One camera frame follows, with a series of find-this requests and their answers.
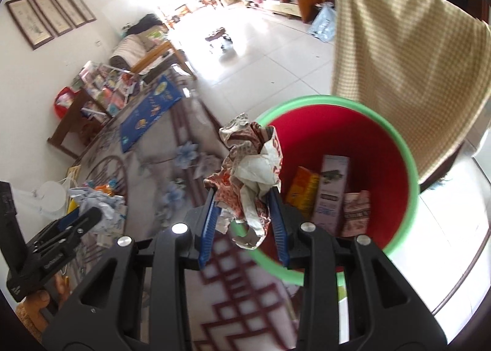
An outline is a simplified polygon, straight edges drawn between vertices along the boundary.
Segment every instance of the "crumpled paper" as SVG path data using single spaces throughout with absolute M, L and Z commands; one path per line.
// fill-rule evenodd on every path
M 230 222 L 244 225 L 247 234 L 234 237 L 241 248 L 254 250 L 268 234 L 270 223 L 266 193 L 280 188 L 283 154 L 273 126 L 250 123 L 242 113 L 219 131 L 230 149 L 219 173 L 205 179 L 205 186 L 217 189 L 215 202 L 222 208 L 217 230 L 226 233 Z
M 101 210 L 101 221 L 90 230 L 97 235 L 98 245 L 111 247 L 112 240 L 123 235 L 127 209 L 123 196 L 110 196 L 90 187 L 68 189 L 68 194 L 79 205 L 80 215 L 91 207 Z

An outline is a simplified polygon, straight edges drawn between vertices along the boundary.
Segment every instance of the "blue flower pattern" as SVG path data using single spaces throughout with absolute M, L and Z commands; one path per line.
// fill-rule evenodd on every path
M 196 149 L 198 145 L 196 143 L 186 142 L 184 145 L 178 146 L 176 149 L 176 157 L 174 158 L 174 164 L 185 170 L 191 166 L 191 162 L 196 160 L 198 152 Z
M 167 192 L 162 196 L 162 203 L 173 210 L 180 209 L 184 205 L 186 192 L 173 180 L 167 185 Z

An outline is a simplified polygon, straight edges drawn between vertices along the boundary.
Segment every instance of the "black clamp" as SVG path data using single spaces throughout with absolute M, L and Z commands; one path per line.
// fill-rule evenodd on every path
M 50 351 L 191 351 L 184 269 L 210 258 L 220 208 L 206 204 L 153 240 L 123 236 L 97 262 L 43 333 Z M 152 267 L 150 344 L 140 341 L 145 270 Z
M 440 351 L 440 325 L 404 276 L 366 235 L 336 238 L 268 195 L 278 256 L 303 268 L 304 295 L 296 351 Z M 350 340 L 339 344 L 336 270 L 344 271 Z
M 203 268 L 219 215 L 203 207 L 153 240 L 120 238 L 75 289 L 43 334 L 49 351 L 191 351 L 184 269 Z M 334 238 L 268 194 L 278 255 L 305 269 L 296 351 L 440 351 L 445 334 L 386 255 L 362 235 Z M 140 340 L 145 270 L 152 267 L 149 344 Z M 344 270 L 350 341 L 339 343 L 336 269 Z
M 0 250 L 9 272 L 7 288 L 17 302 L 45 288 L 51 295 L 48 310 L 58 310 L 58 294 L 53 276 L 71 261 L 80 238 L 101 220 L 101 211 L 91 208 L 81 216 L 76 209 L 64 218 L 53 221 L 28 243 L 25 243 L 16 219 L 17 211 L 10 184 L 0 182 Z

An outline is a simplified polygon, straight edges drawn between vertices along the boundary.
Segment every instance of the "picture frame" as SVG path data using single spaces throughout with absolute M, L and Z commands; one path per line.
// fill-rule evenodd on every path
M 53 2 L 53 0 L 32 0 L 36 5 L 38 11 L 45 21 L 55 31 L 56 35 L 61 36 L 69 31 L 73 30 L 72 25 L 68 21 L 60 8 Z
M 68 17 L 70 23 L 75 28 L 82 27 L 84 24 L 87 23 L 85 18 L 79 13 L 77 9 L 75 9 L 72 5 L 72 3 L 69 0 L 54 0 L 56 4 L 58 4 L 58 7 L 60 7 L 61 11 L 65 13 L 65 16 Z
M 96 19 L 83 0 L 69 0 L 73 7 L 82 15 L 86 23 L 91 23 Z
M 33 50 L 54 39 L 54 35 L 43 23 L 30 0 L 11 0 L 7 9 L 15 24 Z

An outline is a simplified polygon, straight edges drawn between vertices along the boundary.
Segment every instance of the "blue plastic bag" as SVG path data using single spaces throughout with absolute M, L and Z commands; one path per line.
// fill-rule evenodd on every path
M 324 5 L 308 29 L 310 35 L 319 38 L 322 42 L 329 42 L 336 35 L 336 11 Z

